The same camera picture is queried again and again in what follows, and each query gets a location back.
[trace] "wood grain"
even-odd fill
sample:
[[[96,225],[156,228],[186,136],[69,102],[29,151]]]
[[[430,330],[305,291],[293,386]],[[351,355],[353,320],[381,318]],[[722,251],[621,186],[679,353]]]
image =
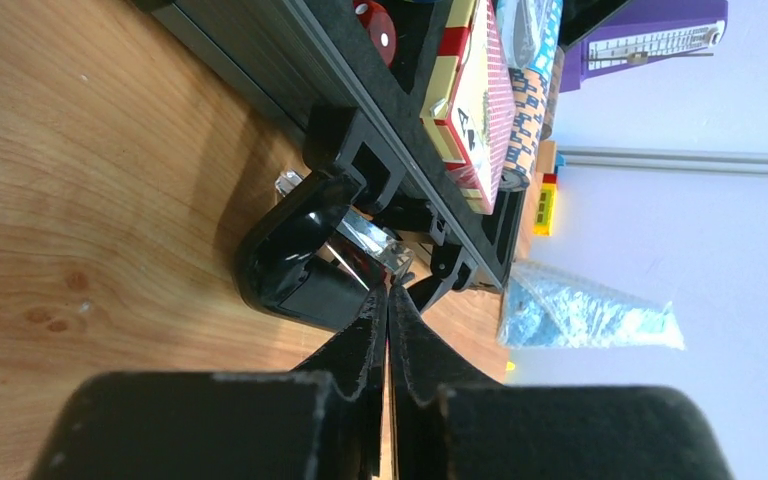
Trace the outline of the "wood grain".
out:
[[[299,165],[130,4],[0,0],[0,479],[27,474],[88,376],[285,370],[328,338],[247,308],[228,271]],[[501,379],[499,306],[452,294],[426,319]]]

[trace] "yellow object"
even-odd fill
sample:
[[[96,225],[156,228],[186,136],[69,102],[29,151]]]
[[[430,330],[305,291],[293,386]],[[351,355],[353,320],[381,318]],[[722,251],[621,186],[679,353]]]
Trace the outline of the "yellow object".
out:
[[[558,186],[552,183],[540,188],[540,203],[537,204],[537,218],[534,219],[534,234],[548,237],[552,235],[552,216],[558,197]]]

